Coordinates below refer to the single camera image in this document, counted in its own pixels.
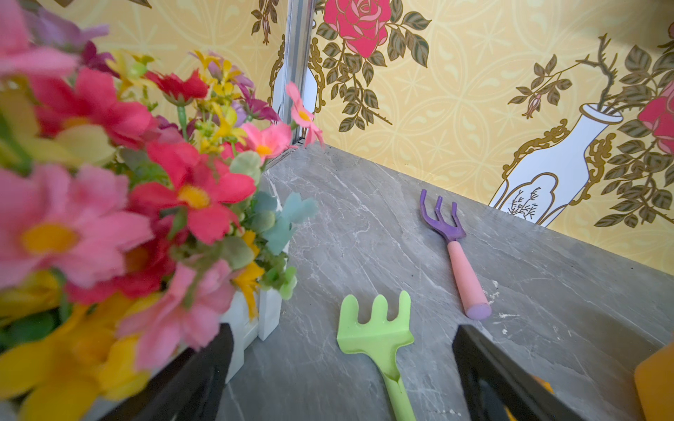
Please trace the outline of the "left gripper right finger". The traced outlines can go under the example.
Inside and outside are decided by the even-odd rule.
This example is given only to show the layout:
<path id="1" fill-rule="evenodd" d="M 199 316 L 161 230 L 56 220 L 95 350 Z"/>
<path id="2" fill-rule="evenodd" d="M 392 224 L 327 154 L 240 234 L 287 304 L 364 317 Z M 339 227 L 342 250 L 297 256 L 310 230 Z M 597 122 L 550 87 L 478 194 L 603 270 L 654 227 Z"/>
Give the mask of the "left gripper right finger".
<path id="1" fill-rule="evenodd" d="M 582 419 L 475 326 L 458 326 L 452 350 L 472 420 Z"/>

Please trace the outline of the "orange plastic storage box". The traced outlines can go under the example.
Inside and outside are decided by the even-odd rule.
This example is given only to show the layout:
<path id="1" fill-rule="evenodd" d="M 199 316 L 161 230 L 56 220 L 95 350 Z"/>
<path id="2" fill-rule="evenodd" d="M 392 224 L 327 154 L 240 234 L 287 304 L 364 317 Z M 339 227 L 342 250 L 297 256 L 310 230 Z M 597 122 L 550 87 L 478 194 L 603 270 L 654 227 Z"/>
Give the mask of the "orange plastic storage box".
<path id="1" fill-rule="evenodd" d="M 647 421 L 674 421 L 673 386 L 673 343 L 670 343 L 635 369 L 635 387 Z"/>

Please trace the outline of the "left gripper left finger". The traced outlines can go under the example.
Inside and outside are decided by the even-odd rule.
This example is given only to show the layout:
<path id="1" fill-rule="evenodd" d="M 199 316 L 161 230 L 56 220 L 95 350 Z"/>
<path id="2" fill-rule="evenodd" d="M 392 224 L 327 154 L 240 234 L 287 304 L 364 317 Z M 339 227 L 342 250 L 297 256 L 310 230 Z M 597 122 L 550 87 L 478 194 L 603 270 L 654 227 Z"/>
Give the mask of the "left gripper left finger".
<path id="1" fill-rule="evenodd" d="M 199 351 L 187 349 L 155 376 L 138 395 L 104 420 L 214 420 L 233 356 L 230 325 Z"/>

